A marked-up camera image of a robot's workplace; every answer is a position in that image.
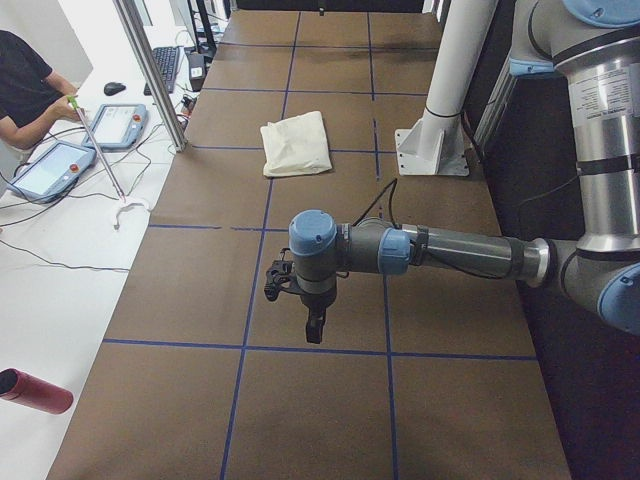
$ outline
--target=red cylinder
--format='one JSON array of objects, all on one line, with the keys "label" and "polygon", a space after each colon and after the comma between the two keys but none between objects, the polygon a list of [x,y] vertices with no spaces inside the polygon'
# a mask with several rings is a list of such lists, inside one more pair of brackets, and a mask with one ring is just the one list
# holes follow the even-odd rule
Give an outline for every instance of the red cylinder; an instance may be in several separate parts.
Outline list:
[{"label": "red cylinder", "polygon": [[67,411],[73,404],[69,390],[15,368],[0,372],[0,398],[55,414]]}]

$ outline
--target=sticker label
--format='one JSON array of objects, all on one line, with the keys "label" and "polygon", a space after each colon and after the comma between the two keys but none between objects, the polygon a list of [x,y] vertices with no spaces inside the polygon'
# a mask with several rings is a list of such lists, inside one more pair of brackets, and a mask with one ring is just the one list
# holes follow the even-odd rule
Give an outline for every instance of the sticker label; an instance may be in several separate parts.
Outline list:
[{"label": "sticker label", "polygon": [[640,80],[638,73],[637,64],[634,64],[572,83],[569,96],[573,126],[579,127],[591,120],[639,115],[639,100],[634,102],[632,95],[632,89],[635,90],[632,82]]}]

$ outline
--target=computer mouse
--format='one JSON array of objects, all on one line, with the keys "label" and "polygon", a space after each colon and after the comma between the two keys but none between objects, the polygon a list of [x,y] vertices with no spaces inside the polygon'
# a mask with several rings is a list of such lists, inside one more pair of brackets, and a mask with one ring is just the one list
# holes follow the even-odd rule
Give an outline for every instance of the computer mouse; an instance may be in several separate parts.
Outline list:
[{"label": "computer mouse", "polygon": [[125,88],[127,87],[124,86],[122,83],[109,82],[104,86],[104,94],[110,97],[111,95],[115,95],[116,93],[121,92]]}]

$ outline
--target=blue joint cap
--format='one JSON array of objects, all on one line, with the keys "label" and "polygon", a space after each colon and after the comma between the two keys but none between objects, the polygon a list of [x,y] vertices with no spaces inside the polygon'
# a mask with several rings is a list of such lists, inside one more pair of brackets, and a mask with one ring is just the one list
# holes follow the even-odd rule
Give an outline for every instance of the blue joint cap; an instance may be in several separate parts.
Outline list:
[{"label": "blue joint cap", "polygon": [[563,0],[578,20],[601,28],[624,28],[640,24],[638,0]]},{"label": "blue joint cap", "polygon": [[558,74],[553,62],[546,60],[518,60],[509,57],[509,73],[513,77],[551,78]]},{"label": "blue joint cap", "polygon": [[640,263],[623,270],[602,290],[598,314],[609,325],[640,335]]},{"label": "blue joint cap", "polygon": [[322,210],[305,210],[289,224],[289,248],[298,257],[319,255],[333,246],[336,222]]},{"label": "blue joint cap", "polygon": [[385,275],[402,275],[409,267],[411,241],[402,230],[387,228],[378,248],[378,271]]}]

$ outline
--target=white desk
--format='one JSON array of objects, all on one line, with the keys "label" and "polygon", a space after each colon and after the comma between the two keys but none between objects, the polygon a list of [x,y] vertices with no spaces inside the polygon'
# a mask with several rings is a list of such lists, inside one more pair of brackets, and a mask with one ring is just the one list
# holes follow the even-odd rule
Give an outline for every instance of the white desk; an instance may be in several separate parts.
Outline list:
[{"label": "white desk", "polygon": [[[150,35],[152,45],[171,45],[163,35]],[[187,62],[181,65],[177,85],[185,85]],[[108,81],[120,81],[127,89],[112,97],[102,93]],[[80,89],[78,102],[89,117],[102,103],[145,103],[149,120],[142,138],[161,123],[152,97],[142,95],[144,79],[135,64],[96,68]],[[173,104],[182,98],[176,86]],[[77,124],[60,121],[52,132]],[[80,143],[83,132],[63,138]],[[47,142],[35,152],[42,151]],[[156,204],[173,160],[173,145],[164,126],[140,147],[151,164],[132,192],[132,196]],[[123,153],[108,153],[115,161]],[[147,165],[142,155],[133,152],[114,165],[114,173],[125,192]],[[96,172],[95,176],[85,181]],[[100,162],[81,178],[71,196],[104,193],[117,197]],[[6,192],[0,207],[21,203]],[[109,212],[114,200],[105,197],[65,198],[51,210],[14,226],[4,227],[0,239],[25,248],[46,259],[69,265],[129,268],[147,227],[149,212],[136,206],[120,213],[120,229],[114,230]],[[45,206],[23,204],[0,209],[0,224],[23,219]],[[111,314],[120,296],[127,274],[111,271],[69,270],[45,266],[27,253],[0,244],[0,291],[2,291],[2,344],[0,370],[16,368],[73,392],[74,405],[62,415],[51,415],[11,402],[0,401],[0,478],[44,479],[55,459],[73,415],[91,365]]]}]

